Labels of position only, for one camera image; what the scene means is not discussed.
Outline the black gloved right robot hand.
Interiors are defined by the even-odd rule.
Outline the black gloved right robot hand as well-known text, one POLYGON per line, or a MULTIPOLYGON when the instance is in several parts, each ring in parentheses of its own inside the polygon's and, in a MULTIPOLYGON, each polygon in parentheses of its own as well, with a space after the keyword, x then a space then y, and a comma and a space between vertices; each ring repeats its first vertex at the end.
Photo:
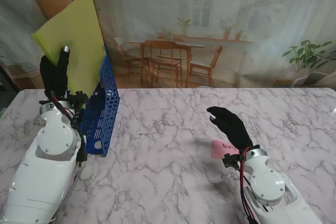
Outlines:
POLYGON ((207 112, 214 117, 211 122, 227 136, 236 149, 245 150, 247 147, 253 146, 244 123, 236 114, 218 106, 207 108, 207 112))

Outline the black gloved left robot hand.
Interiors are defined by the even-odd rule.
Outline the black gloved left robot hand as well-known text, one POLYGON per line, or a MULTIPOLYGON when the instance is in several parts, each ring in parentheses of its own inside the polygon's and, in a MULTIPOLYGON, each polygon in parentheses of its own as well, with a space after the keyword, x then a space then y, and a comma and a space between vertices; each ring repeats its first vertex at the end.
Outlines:
POLYGON ((59 59, 54 65, 46 55, 40 61, 40 74, 45 87, 45 95, 48 99, 54 96, 56 99, 64 97, 68 89, 67 68, 69 64, 70 48, 64 46, 60 51, 59 59))

